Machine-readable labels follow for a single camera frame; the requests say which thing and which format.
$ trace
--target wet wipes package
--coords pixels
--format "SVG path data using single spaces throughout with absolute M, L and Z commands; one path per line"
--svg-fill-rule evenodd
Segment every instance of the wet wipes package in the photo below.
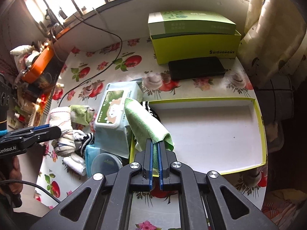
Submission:
M 95 120 L 95 145 L 124 158 L 129 157 L 132 131 L 125 115 L 126 98 L 142 101 L 143 92 L 137 81 L 109 83 Z

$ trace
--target green cloth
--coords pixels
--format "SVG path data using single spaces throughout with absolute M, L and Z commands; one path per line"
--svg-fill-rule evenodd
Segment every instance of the green cloth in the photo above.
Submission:
M 71 121 L 82 125 L 89 125 L 94 117 L 94 111 L 88 105 L 71 105 Z
M 155 143 L 164 141 L 165 148 L 172 151 L 174 144 L 168 130 L 154 118 L 139 102 L 126 98 L 125 114 L 130 128 L 141 148 L 145 150 L 147 138 L 151 138 L 153 146 L 153 168 L 158 169 L 158 150 Z

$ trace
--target blue face mask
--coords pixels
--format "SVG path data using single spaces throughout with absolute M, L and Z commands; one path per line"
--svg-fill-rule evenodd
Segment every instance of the blue face mask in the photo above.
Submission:
M 92 176 L 92 163 L 96 156 L 100 153 L 104 153 L 104 151 L 93 144 L 89 144 L 85 149 L 85 165 L 86 165 L 86 173 L 87 177 L 90 178 Z

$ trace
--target open shallow box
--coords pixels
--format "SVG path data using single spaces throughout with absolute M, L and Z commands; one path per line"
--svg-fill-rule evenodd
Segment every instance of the open shallow box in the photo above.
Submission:
M 266 138 L 253 98 L 197 98 L 149 103 L 171 133 L 177 159 L 193 170 L 228 174 L 266 162 Z

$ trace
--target triangular cutout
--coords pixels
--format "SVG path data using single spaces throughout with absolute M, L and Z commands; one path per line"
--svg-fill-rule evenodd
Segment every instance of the triangular cutout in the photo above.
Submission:
M 60 211 L 60 215 L 71 221 L 78 221 L 91 191 L 91 188 L 83 190 L 82 193 Z
M 232 219 L 237 220 L 249 214 L 249 209 L 228 188 L 222 186 L 220 189 Z

